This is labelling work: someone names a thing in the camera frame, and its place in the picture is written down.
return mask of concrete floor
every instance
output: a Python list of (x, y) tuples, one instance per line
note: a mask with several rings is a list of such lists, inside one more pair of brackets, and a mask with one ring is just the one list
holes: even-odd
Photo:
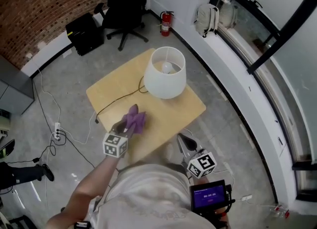
[[(188, 84), (206, 105), (206, 111), (189, 127), (194, 135), (203, 142), (218, 162), (216, 171), (223, 171), (229, 167), (234, 176), (233, 198), (240, 199), (244, 195), (252, 194), (249, 200), (255, 204), (273, 204), (272, 190), (257, 150), (248, 142), (241, 129), (242, 122), (228, 100), (225, 100), (208, 78), (207, 71), (173, 34), (162, 37), (159, 33), (158, 21), (150, 14), (143, 18), (146, 27), (140, 31), (149, 39), (144, 43), (141, 39), (129, 35), (122, 52), (117, 50), (121, 36), (115, 36), (94, 51), (85, 56), (78, 56), (72, 48), (72, 54), (63, 58), (60, 56), (43, 71), (43, 87), (54, 95), (61, 107), (60, 122), (63, 128), (73, 136), (85, 142), (89, 131), (89, 119), (93, 108), (86, 96), (86, 89), (96, 81), (139, 55), (149, 48), (172, 46), (179, 49), (186, 58)], [(48, 122), (53, 128), (58, 118), (58, 108), (48, 94), (41, 91), (41, 76), (37, 75), (34, 82), (39, 91)], [(74, 142), (77, 148), (97, 165), (104, 158), (101, 142), (105, 130), (101, 124), (91, 123), (92, 130), (86, 145)], [(39, 100), (34, 103), (22, 116), (12, 117), (12, 130), (6, 140), (14, 138), (16, 141), (14, 152), (5, 161), (31, 160), (40, 156), (48, 145), (50, 132), (41, 112)], [(180, 153), (174, 149), (172, 161), (176, 162)], [(41, 158), (47, 161), (47, 153)], [(16, 167), (34, 166), (34, 163), (14, 164)], [(56, 148), (56, 156), (49, 156), (48, 165), (55, 174), (55, 181), (34, 181), (17, 185), (14, 190), (25, 206), (23, 209), (16, 194), (9, 193), (1, 196), (4, 208), (1, 210), (7, 217), (15, 218), (22, 214), (29, 216), (32, 221), (43, 228), (49, 217), (58, 213), (67, 204), (77, 184), (92, 170), (92, 166), (67, 143)], [(225, 179), (233, 184), (229, 171), (211, 174), (210, 181)], [(237, 201), (229, 212), (232, 228), (265, 228), (264, 219), (269, 213), (268, 207), (249, 205)]]

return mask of purple rag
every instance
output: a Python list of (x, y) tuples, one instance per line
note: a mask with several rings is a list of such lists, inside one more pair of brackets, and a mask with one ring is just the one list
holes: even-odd
[(135, 124), (134, 134), (141, 134), (145, 125), (145, 112), (138, 113), (139, 109), (137, 105), (133, 105), (129, 109), (129, 113), (122, 117), (123, 120), (127, 120), (126, 128), (129, 129)]

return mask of office chair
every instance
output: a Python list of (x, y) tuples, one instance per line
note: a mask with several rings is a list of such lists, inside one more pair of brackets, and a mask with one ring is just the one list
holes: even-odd
[(108, 0), (107, 5), (109, 7), (106, 14), (104, 14), (102, 7), (103, 3), (99, 3), (94, 13), (100, 13), (103, 17), (103, 28), (108, 29), (118, 29), (110, 34), (107, 34), (107, 39), (110, 40), (112, 36), (117, 34), (123, 34), (119, 51), (122, 51), (123, 44), (125, 42), (126, 36), (132, 34), (136, 37), (143, 39), (144, 42), (149, 40), (144, 36), (136, 33), (133, 29), (141, 26), (145, 27), (142, 22), (142, 8), (140, 0)]

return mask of white lampshade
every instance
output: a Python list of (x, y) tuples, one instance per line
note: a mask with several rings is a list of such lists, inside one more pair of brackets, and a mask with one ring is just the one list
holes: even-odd
[[(171, 72), (164, 73), (171, 66)], [(161, 99), (171, 99), (180, 95), (186, 87), (184, 55), (173, 47), (156, 49), (145, 70), (144, 85), (150, 94)]]

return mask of fire extinguisher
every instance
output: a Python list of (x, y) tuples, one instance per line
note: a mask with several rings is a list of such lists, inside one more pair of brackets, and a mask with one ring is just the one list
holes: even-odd
[(167, 37), (169, 35), (169, 28), (172, 21), (172, 15), (174, 16), (173, 11), (164, 11), (159, 15), (161, 20), (160, 32), (164, 37)]

